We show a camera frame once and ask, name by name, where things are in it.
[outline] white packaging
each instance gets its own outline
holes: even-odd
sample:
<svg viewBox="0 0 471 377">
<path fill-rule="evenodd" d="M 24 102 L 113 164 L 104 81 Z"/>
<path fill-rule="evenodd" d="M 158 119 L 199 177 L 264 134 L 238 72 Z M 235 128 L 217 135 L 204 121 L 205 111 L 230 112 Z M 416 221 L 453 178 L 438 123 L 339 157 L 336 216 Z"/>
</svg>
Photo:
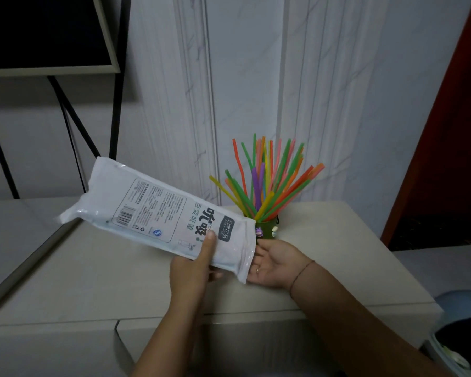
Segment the white packaging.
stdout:
<svg viewBox="0 0 471 377">
<path fill-rule="evenodd" d="M 207 230 L 217 235 L 212 265 L 246 283 L 255 253 L 255 221 L 178 190 L 106 157 L 98 157 L 89 191 L 66 210 L 130 240 L 195 259 Z"/>
</svg>

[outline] colorful straws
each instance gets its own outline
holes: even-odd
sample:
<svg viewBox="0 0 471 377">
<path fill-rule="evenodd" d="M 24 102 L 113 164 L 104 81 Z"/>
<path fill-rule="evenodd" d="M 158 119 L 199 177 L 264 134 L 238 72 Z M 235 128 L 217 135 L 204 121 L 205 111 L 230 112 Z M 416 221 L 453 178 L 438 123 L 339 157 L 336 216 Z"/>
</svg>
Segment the colorful straws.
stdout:
<svg viewBox="0 0 471 377">
<path fill-rule="evenodd" d="M 225 183 L 233 195 L 213 176 L 209 179 L 238 206 L 245 216 L 261 222 L 273 220 L 324 169 L 324 164 L 321 163 L 315 167 L 310 166 L 297 179 L 304 160 L 302 155 L 304 144 L 300 144 L 293 155 L 295 142 L 295 139 L 288 139 L 281 155 L 281 139 L 275 146 L 272 140 L 266 141 L 265 136 L 257 139 L 257 135 L 254 134 L 252 157 L 245 144 L 241 143 L 251 170 L 250 196 L 246 189 L 246 179 L 235 139 L 232 139 L 232 144 L 243 187 L 228 170 L 225 170 L 227 175 Z"/>
</svg>

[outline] television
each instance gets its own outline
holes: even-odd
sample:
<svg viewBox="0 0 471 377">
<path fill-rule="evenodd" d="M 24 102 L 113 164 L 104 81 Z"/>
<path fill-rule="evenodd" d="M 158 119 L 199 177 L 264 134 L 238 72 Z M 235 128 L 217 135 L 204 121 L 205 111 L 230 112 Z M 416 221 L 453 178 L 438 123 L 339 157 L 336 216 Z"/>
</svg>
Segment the television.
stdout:
<svg viewBox="0 0 471 377">
<path fill-rule="evenodd" d="M 101 0 L 0 0 L 0 77 L 118 72 Z"/>
</svg>

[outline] floor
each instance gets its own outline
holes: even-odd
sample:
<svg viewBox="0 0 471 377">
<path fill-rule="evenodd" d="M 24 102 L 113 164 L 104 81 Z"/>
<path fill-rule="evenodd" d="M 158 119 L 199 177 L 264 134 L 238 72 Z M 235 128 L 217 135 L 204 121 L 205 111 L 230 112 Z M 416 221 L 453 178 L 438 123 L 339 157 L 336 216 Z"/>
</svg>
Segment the floor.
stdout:
<svg viewBox="0 0 471 377">
<path fill-rule="evenodd" d="M 388 248 L 391 251 L 471 245 L 471 217 L 427 215 L 402 217 Z"/>
</svg>

